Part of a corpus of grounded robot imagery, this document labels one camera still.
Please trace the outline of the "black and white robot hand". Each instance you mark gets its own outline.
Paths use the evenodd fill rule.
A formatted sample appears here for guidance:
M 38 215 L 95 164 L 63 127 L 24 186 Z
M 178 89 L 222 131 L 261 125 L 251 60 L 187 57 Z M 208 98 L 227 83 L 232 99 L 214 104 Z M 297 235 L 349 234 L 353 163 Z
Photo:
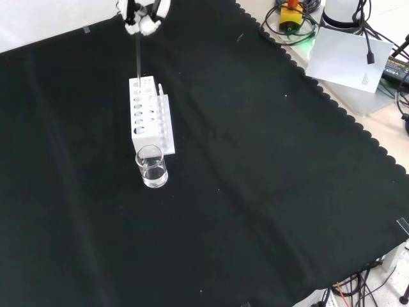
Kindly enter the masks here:
M 171 0 L 119 0 L 116 6 L 130 35 L 149 36 L 167 17 Z

